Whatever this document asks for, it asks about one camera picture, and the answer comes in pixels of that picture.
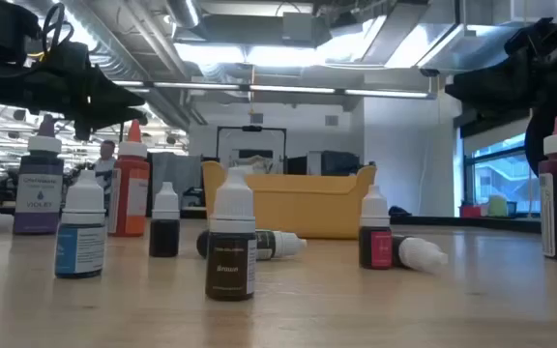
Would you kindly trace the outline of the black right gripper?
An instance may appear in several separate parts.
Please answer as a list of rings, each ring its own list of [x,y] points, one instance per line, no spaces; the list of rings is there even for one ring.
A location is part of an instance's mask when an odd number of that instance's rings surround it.
[[[463,72],[445,92],[458,100],[497,97],[504,103],[557,102],[557,24],[548,18],[516,32],[505,43],[508,58],[494,72]],[[456,128],[505,125],[530,116],[529,108],[489,107],[467,101],[454,117]]]

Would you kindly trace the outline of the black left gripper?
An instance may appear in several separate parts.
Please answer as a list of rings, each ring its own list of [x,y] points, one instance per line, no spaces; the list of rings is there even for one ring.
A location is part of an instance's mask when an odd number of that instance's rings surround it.
[[[32,61],[26,76],[26,108],[63,113],[73,119],[74,136],[88,140],[94,132],[117,124],[137,120],[147,124],[145,112],[129,108],[145,100],[108,79],[98,66],[92,67],[85,43],[60,43]],[[96,108],[91,103],[123,106]]]

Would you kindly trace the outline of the large orange food coloring bottle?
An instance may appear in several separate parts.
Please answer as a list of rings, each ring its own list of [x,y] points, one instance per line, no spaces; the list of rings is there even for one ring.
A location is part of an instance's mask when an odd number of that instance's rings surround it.
[[[127,138],[119,144],[109,202],[108,234],[141,237],[145,231],[150,165],[138,120],[133,120]]]

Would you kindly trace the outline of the large violet food coloring bottle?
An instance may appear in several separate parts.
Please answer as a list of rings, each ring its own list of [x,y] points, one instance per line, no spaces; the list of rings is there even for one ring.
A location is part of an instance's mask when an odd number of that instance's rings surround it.
[[[55,234],[63,192],[62,142],[55,137],[55,122],[47,114],[38,133],[28,139],[28,154],[18,170],[13,233]]]

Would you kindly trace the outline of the small black dropper bottle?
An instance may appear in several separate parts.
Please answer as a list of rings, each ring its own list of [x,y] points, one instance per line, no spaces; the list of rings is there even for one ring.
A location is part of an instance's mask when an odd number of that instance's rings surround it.
[[[179,198],[171,182],[163,182],[157,193],[150,223],[149,255],[176,257],[179,253]]]

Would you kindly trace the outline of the small dark dropper bottle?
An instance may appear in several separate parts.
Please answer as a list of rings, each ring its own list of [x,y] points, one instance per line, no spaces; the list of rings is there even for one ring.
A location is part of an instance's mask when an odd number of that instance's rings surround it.
[[[448,264],[448,254],[422,238],[393,236],[392,251],[394,267],[435,274]]]

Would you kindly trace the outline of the small pink-label dropper bottle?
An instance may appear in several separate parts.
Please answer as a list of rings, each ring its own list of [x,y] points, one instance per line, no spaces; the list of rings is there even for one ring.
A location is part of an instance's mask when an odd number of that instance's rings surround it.
[[[365,269],[386,270],[393,264],[393,233],[388,202],[377,185],[370,185],[362,201],[359,262]]]

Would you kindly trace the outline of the small brown dropper bottle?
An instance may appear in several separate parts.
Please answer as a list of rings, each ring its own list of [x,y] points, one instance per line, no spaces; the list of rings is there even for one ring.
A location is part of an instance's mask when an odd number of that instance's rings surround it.
[[[228,170],[217,189],[206,255],[206,296],[217,301],[253,297],[257,241],[253,191],[240,167]]]

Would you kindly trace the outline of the small green dropper bottle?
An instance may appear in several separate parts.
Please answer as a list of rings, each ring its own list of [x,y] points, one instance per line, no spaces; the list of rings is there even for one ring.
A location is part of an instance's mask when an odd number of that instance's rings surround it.
[[[291,232],[257,229],[254,233],[220,233],[203,231],[196,240],[196,249],[206,258],[228,257],[245,260],[256,252],[257,260],[270,260],[297,255],[307,246],[305,239]]]

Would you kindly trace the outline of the person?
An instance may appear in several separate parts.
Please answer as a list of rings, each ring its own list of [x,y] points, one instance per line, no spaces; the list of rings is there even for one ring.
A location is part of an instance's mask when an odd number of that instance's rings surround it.
[[[115,143],[112,140],[105,140],[101,144],[100,157],[94,163],[94,171],[97,183],[103,188],[103,203],[106,211],[109,209],[111,183],[114,164]]]

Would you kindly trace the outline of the grey cloth cover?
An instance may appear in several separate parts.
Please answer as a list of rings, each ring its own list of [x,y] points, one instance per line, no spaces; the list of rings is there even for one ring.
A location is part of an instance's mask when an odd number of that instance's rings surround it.
[[[179,156],[172,153],[152,153],[152,201],[163,182],[170,182],[185,206],[184,192],[201,186],[201,156]]]

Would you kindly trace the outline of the black-framed whiteboard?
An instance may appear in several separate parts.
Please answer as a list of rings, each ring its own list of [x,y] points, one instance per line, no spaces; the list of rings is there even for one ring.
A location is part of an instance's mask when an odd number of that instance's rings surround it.
[[[284,174],[287,129],[262,126],[218,126],[216,157],[223,167],[257,162],[258,172]]]

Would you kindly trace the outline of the black equipment case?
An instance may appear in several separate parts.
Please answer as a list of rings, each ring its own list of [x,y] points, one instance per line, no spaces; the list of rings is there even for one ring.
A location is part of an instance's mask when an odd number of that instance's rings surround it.
[[[360,158],[349,152],[318,151],[307,154],[308,175],[350,176],[361,167]]]

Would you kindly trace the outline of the yellow plastic bin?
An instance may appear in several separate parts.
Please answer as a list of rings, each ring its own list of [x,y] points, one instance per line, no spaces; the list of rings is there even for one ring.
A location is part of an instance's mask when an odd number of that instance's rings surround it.
[[[219,233],[272,229],[304,239],[355,239],[362,201],[376,168],[354,176],[249,174],[202,163],[209,229]]]

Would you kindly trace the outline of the black aluminium table frame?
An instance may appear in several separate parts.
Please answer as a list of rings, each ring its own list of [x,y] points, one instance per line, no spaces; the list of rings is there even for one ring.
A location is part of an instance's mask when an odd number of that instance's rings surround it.
[[[0,214],[12,215],[13,206],[0,207]],[[493,230],[540,234],[541,222],[534,218],[497,218],[497,217],[391,217],[391,224],[449,227],[479,227]]]

